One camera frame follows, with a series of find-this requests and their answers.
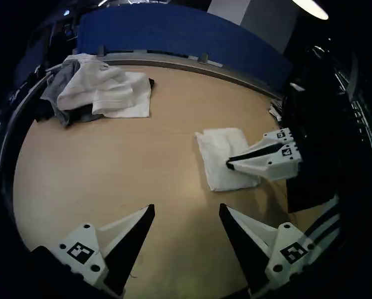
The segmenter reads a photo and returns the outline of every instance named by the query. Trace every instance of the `gray cloth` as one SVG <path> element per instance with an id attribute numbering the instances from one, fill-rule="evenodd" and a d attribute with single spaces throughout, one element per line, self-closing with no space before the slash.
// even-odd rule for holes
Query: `gray cloth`
<path id="1" fill-rule="evenodd" d="M 92 104 L 79 107 L 74 110 L 65 111 L 59 110 L 57 106 L 57 98 L 59 94 L 64 90 L 64 87 L 77 72 L 79 66 L 78 60 L 64 61 L 61 70 L 56 74 L 56 76 L 48 80 L 48 86 L 40 97 L 41 99 L 50 102 L 55 116 L 65 128 L 71 125 L 73 122 L 85 123 L 103 117 L 101 114 L 92 114 Z"/>

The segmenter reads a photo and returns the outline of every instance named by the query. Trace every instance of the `blue panel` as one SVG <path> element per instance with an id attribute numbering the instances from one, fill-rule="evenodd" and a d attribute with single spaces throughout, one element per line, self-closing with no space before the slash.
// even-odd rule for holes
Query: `blue panel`
<path id="1" fill-rule="evenodd" d="M 14 87 L 19 88 L 28 78 L 29 74 L 35 71 L 36 67 L 43 62 L 45 49 L 44 40 L 39 40 L 32 48 L 28 49 L 25 56 L 16 65 L 14 70 Z"/>
<path id="2" fill-rule="evenodd" d="M 155 50 L 200 56 L 252 75 L 280 89 L 292 65 L 246 29 L 215 15 L 177 5 L 134 4 L 84 15 L 78 32 L 80 52 Z"/>

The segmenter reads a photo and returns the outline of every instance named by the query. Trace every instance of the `wall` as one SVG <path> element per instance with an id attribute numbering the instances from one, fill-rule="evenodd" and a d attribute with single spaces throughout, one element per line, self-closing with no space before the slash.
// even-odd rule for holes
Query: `wall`
<path id="1" fill-rule="evenodd" d="M 293 32 L 298 12 L 299 7 L 291 0 L 250 0 L 240 26 L 253 32 L 283 54 Z"/>
<path id="2" fill-rule="evenodd" d="M 240 25 L 249 3 L 250 0 L 212 0 L 207 12 Z"/>

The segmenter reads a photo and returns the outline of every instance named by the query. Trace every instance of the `fabric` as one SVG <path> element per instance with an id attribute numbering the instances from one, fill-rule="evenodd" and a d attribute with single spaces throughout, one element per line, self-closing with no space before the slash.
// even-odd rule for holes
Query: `fabric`
<path id="1" fill-rule="evenodd" d="M 225 128 L 196 132 L 195 137 L 204 161 L 205 175 L 211 191 L 229 191 L 255 187 L 260 177 L 247 175 L 226 167 L 229 157 L 248 149 L 247 140 L 240 129 Z"/>
<path id="2" fill-rule="evenodd" d="M 84 106 L 76 110 L 60 110 L 57 104 L 58 96 L 64 90 L 74 74 L 79 70 L 80 63 L 77 60 L 65 60 L 61 70 L 48 80 L 48 87 L 40 97 L 50 102 L 54 115 L 59 119 L 63 127 L 68 127 L 73 122 L 90 122 L 101 118 L 102 115 L 92 114 L 92 105 Z"/>
<path id="3" fill-rule="evenodd" d="M 72 110 L 92 104 L 93 114 L 110 118 L 148 117 L 151 87 L 143 73 L 125 72 L 109 66 L 93 55 L 70 55 L 79 70 L 57 99 L 59 110 Z"/>

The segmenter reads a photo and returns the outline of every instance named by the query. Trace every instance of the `folded white towel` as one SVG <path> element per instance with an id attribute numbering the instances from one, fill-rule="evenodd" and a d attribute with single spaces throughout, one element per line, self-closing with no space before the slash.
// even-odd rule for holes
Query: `folded white towel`
<path id="1" fill-rule="evenodd" d="M 205 175 L 211 191 L 228 191 L 255 187 L 260 177 L 247 175 L 226 167 L 229 157 L 248 149 L 247 140 L 240 129 L 225 128 L 195 133 L 204 160 Z"/>
<path id="2" fill-rule="evenodd" d="M 148 117 L 151 87 L 144 73 L 125 72 L 93 55 L 78 54 L 79 70 L 57 99 L 59 110 L 93 104 L 93 114 L 110 118 Z"/>

